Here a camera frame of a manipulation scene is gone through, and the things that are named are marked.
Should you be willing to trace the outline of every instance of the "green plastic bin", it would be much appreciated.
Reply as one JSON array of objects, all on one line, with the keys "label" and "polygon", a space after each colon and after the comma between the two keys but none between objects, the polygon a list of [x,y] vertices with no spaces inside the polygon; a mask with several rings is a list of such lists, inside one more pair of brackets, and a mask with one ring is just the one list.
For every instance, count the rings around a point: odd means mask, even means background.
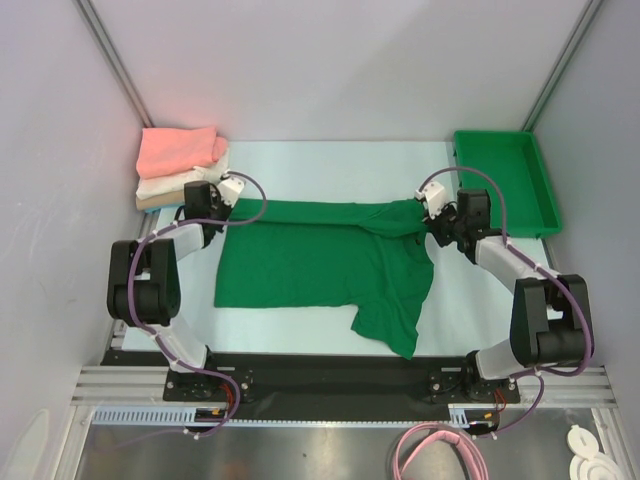
[{"label": "green plastic bin", "polygon": [[[513,237],[544,238],[562,230],[556,199],[538,142],[528,132],[458,130],[456,162],[489,175],[507,204],[507,231]],[[500,201],[478,175],[458,172],[463,188],[486,188],[491,197],[491,226],[499,228]]]}]

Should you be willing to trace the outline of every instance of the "gray floor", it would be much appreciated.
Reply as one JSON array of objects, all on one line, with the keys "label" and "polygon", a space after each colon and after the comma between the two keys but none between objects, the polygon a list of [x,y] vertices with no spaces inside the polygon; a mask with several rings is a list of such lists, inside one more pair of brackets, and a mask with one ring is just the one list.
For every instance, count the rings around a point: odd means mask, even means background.
[{"label": "gray floor", "polygon": [[[565,436],[576,423],[596,433],[588,409],[538,410],[498,440],[479,440],[491,478],[566,480],[572,454]],[[391,428],[226,427],[197,442],[168,434],[111,449],[152,431],[148,427],[92,427],[76,480],[383,480],[391,478],[389,455],[403,432]],[[405,478],[463,480],[465,475],[454,451],[437,444],[420,454]]]}]

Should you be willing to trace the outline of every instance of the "beige towel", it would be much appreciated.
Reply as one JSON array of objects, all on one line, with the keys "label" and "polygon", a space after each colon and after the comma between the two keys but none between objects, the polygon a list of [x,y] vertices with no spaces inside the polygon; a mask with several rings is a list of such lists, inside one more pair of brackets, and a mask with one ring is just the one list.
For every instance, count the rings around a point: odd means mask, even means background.
[{"label": "beige towel", "polygon": [[163,193],[155,197],[140,200],[136,197],[136,208],[138,210],[150,210],[152,208],[166,207],[167,205],[178,205],[184,203],[184,189],[177,192]]}]

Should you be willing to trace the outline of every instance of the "folded towel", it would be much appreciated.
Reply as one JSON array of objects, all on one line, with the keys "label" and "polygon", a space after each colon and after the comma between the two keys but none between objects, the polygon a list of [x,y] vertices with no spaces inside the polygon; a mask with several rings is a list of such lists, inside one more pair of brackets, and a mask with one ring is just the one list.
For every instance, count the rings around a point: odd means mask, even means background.
[{"label": "folded towel", "polygon": [[193,167],[188,172],[167,175],[166,177],[141,178],[138,182],[136,196],[140,200],[162,195],[163,193],[182,190],[185,183],[206,180],[218,183],[220,176],[229,169],[229,150],[210,167]]},{"label": "folded towel", "polygon": [[171,207],[184,204],[184,190],[177,192],[163,193],[155,197],[140,200],[136,197],[136,208],[144,212],[153,212],[163,207]]},{"label": "folded towel", "polygon": [[209,167],[227,151],[229,143],[214,127],[196,130],[145,128],[136,170],[140,178],[155,178]]}]

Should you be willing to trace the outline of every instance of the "pink towel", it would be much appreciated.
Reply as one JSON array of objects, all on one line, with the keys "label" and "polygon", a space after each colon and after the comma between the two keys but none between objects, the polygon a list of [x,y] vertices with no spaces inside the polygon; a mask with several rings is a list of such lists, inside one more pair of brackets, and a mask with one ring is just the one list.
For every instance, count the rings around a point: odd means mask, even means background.
[{"label": "pink towel", "polygon": [[214,127],[197,130],[145,128],[136,170],[140,178],[156,178],[216,163],[229,143]]}]

